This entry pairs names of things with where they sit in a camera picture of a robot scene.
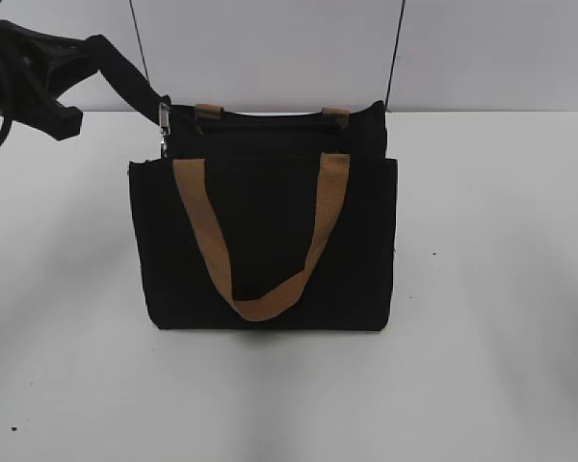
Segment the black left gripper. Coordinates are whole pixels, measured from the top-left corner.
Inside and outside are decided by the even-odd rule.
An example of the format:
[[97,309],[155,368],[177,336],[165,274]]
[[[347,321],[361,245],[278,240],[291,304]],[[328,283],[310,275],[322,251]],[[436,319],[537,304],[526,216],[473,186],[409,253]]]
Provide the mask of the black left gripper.
[[0,19],[0,117],[63,141],[80,134],[83,112],[55,98],[51,82],[81,82],[97,72],[79,42]]

